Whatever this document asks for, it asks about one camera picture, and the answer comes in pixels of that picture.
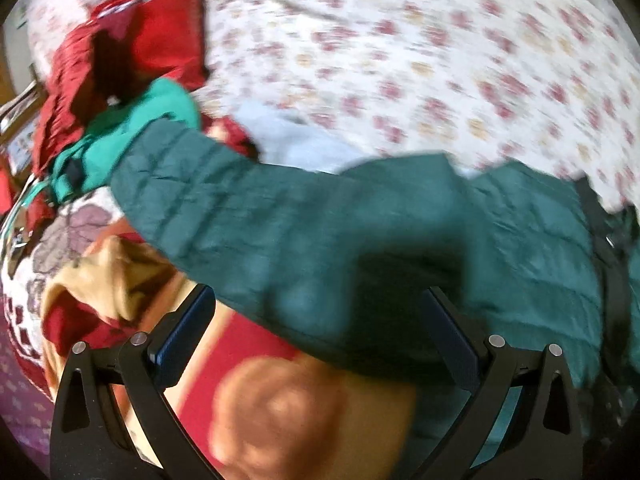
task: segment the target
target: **wooden frame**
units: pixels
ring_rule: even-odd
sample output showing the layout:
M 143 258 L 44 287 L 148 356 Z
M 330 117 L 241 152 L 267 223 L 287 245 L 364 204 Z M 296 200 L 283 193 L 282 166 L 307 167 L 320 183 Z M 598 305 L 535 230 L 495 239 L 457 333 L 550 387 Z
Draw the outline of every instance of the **wooden frame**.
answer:
M 33 65 L 31 66 L 33 82 L 18 97 L 0 107 L 0 147 L 4 148 L 11 142 L 22 128 L 33 119 L 42 108 L 47 99 L 47 93 L 41 83 L 35 77 Z M 8 167 L 6 156 L 0 157 L 0 166 L 4 167 L 8 175 L 11 175 L 11 184 L 14 191 L 19 192 L 25 181 L 31 174 L 31 164 L 27 164 L 19 173 L 12 174 Z
M 0 27 L 0 52 L 2 54 L 0 56 L 0 103 L 4 104 L 15 98 L 14 83 L 11 80 L 4 50 L 4 26 Z

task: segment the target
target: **teal cloth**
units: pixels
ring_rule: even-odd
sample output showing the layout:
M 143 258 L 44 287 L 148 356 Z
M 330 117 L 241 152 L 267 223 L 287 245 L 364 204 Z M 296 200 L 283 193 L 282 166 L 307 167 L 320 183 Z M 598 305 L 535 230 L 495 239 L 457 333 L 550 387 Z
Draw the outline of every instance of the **teal cloth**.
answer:
M 602 298 L 580 200 L 573 183 L 518 162 L 473 180 L 444 155 L 307 173 L 159 120 L 122 157 L 111 190 L 148 243 L 232 309 L 337 367 L 420 384 L 423 450 L 466 400 L 422 325 L 428 286 L 512 346 L 559 344 L 577 388 L 600 370 Z M 640 371 L 638 244 L 629 266 L 628 364 Z M 487 452 L 513 406 L 512 394 Z
M 200 128 L 200 114 L 190 95 L 170 79 L 156 79 L 129 104 L 111 106 L 99 114 L 89 123 L 84 136 L 56 157 L 51 172 L 56 202 L 63 203 L 108 184 L 113 168 L 131 141 L 160 117 Z M 70 158 L 82 160 L 85 178 L 81 189 L 72 189 L 63 173 Z

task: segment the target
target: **metal screw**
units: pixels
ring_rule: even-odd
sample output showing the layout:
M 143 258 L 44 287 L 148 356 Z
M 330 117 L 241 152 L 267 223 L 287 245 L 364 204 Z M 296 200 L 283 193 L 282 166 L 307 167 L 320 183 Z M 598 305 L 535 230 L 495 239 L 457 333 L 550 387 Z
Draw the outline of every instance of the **metal screw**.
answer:
M 502 348 L 505 345 L 505 340 L 501 335 L 493 334 L 489 336 L 489 344 L 496 348 Z
M 562 355 L 562 349 L 556 343 L 551 343 L 549 345 L 549 351 L 556 357 L 560 357 Z
M 72 346 L 71 351 L 74 354 L 81 354 L 86 349 L 86 343 L 84 341 L 78 341 L 75 345 Z
M 133 346 L 140 346 L 146 341 L 146 332 L 136 332 L 131 336 L 131 344 Z

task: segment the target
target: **green jacket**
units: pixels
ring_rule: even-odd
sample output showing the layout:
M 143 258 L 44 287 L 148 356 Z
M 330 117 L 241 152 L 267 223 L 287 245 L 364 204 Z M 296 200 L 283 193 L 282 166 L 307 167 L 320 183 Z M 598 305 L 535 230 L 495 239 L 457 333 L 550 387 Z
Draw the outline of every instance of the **green jacket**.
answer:
M 111 106 L 99 114 L 89 123 L 84 136 L 56 157 L 50 179 L 56 203 L 105 186 L 136 135 L 160 117 L 183 121 L 191 128 L 200 127 L 200 114 L 190 95 L 170 79 L 156 79 L 130 103 Z M 64 173 L 72 158 L 82 163 L 85 178 L 80 189 L 73 189 Z
M 418 295 L 439 285 L 512 346 L 558 343 L 578 387 L 599 371 L 602 299 L 571 182 L 516 162 L 469 181 L 443 155 L 307 173 L 159 120 L 126 151 L 111 189 L 192 280 L 339 367 L 441 380 L 417 311 Z M 634 291 L 638 256 L 636 247 Z M 639 314 L 634 295 L 630 362 L 640 370 Z

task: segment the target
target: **black metal bracket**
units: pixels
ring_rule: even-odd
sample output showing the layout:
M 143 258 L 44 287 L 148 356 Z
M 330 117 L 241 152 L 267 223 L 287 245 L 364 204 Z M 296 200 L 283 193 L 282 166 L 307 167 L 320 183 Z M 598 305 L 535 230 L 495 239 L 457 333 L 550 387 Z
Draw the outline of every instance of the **black metal bracket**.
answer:
M 215 310 L 198 285 L 150 333 L 123 345 L 74 345 L 62 375 L 51 434 L 53 480 L 223 480 L 177 420 L 162 391 L 176 384 Z M 410 480 L 578 480 L 582 435 L 571 376 L 555 344 L 543 351 L 486 337 L 437 288 L 424 293 L 425 326 L 456 384 L 472 396 Z M 111 384 L 124 384 L 162 468 L 137 454 Z M 512 386 L 520 400 L 496 456 L 473 467 Z

